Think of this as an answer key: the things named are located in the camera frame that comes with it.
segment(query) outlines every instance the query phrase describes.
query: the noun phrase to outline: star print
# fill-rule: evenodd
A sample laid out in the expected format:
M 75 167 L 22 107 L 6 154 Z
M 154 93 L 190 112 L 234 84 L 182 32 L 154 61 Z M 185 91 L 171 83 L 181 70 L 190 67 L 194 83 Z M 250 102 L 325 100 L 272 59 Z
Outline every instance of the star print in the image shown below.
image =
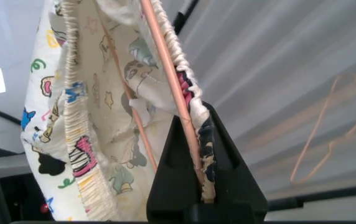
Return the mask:
M 92 19 L 91 17 L 87 17 L 87 25 L 84 27 L 85 29 L 89 29 L 91 35 L 98 32 L 98 19 Z

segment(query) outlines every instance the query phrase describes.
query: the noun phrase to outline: white wall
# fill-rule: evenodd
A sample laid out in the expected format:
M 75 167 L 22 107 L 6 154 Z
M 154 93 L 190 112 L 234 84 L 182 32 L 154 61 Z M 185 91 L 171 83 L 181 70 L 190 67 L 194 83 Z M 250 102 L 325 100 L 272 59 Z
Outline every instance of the white wall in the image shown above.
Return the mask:
M 0 111 L 18 119 L 42 4 L 43 0 L 0 0 L 0 68 L 6 86 L 6 92 L 0 93 Z M 23 152 L 19 135 L 19 126 L 0 118 L 0 148 Z

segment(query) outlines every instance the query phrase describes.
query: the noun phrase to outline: patterned fabric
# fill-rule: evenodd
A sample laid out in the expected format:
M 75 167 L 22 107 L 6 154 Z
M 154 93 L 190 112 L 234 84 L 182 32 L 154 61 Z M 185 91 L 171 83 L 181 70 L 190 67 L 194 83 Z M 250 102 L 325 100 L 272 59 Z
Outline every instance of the patterned fabric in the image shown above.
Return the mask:
M 45 0 L 21 138 L 56 220 L 146 220 L 154 171 L 132 107 L 156 161 L 176 108 L 145 20 L 135 15 L 138 26 L 127 26 L 96 1 Z M 213 202 L 212 120 L 187 62 L 173 61 L 199 139 L 202 200 Z

